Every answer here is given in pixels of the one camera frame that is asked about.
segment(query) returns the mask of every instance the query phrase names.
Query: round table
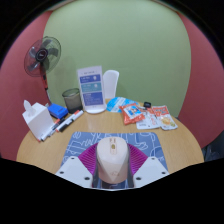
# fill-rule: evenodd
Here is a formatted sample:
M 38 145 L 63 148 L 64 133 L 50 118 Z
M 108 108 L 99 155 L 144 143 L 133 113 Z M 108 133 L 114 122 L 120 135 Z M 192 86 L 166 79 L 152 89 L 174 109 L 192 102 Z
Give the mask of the round table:
M 203 154 L 195 137 L 181 122 L 172 118 L 178 125 L 175 130 L 164 131 L 161 128 L 138 130 L 136 124 L 124 125 L 121 113 L 104 111 L 99 114 L 88 114 L 84 112 L 63 132 L 55 132 L 44 142 L 38 142 L 29 131 L 19 147 L 17 162 L 34 165 L 55 174 L 61 166 L 72 134 L 80 131 L 96 133 L 154 132 L 159 138 L 169 173 L 203 163 Z

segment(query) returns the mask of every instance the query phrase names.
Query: fan grille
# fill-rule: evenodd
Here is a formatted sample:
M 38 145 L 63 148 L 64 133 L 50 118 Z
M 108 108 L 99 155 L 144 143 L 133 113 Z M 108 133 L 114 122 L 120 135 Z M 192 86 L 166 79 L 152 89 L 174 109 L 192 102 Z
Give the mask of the fan grille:
M 24 68 L 28 75 L 40 77 L 50 72 L 61 56 L 61 45 L 54 37 L 44 37 L 36 41 L 27 51 Z

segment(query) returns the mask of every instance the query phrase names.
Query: red wall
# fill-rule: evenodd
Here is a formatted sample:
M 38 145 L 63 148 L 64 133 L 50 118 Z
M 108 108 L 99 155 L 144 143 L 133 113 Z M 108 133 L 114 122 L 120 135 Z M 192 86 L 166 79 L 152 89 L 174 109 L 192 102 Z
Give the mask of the red wall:
M 28 49 L 43 38 L 44 28 L 51 12 L 34 20 L 11 46 L 0 71 L 0 153 L 2 158 L 16 160 L 17 151 L 29 131 L 22 113 L 24 100 L 31 105 L 48 103 L 41 78 L 31 77 L 24 70 Z
M 201 148 L 224 130 L 224 72 L 204 34 L 179 15 L 191 45 L 191 75 L 179 118 L 193 133 Z

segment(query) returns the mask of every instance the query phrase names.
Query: plastic bag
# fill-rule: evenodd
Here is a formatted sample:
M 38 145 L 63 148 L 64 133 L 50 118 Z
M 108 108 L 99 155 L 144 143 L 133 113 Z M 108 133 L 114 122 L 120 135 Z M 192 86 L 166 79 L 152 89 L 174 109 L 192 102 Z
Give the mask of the plastic bag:
M 142 111 L 145 119 L 136 122 L 137 129 L 154 129 L 160 127 L 152 108 L 147 108 L 147 110 L 140 109 L 140 111 Z
M 163 130 L 172 130 L 178 127 L 176 123 L 173 121 L 167 109 L 167 106 L 157 106 L 157 107 L 153 106 L 152 109 Z
M 115 97 L 107 103 L 107 110 L 110 112 L 121 113 L 119 106 L 125 106 L 132 103 L 136 103 L 136 105 L 138 105 L 138 102 L 134 100 L 129 100 L 124 97 Z
M 124 124 L 132 124 L 145 119 L 143 113 L 138 109 L 136 103 L 119 106 L 122 111 Z

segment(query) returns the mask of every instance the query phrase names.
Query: white mouse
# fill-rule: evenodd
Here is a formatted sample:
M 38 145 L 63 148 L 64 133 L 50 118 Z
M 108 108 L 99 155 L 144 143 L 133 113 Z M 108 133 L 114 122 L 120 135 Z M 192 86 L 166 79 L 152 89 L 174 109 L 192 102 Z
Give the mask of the white mouse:
M 97 166 L 99 178 L 109 184 L 127 179 L 129 150 L 126 141 L 120 137 L 107 137 L 97 145 Z

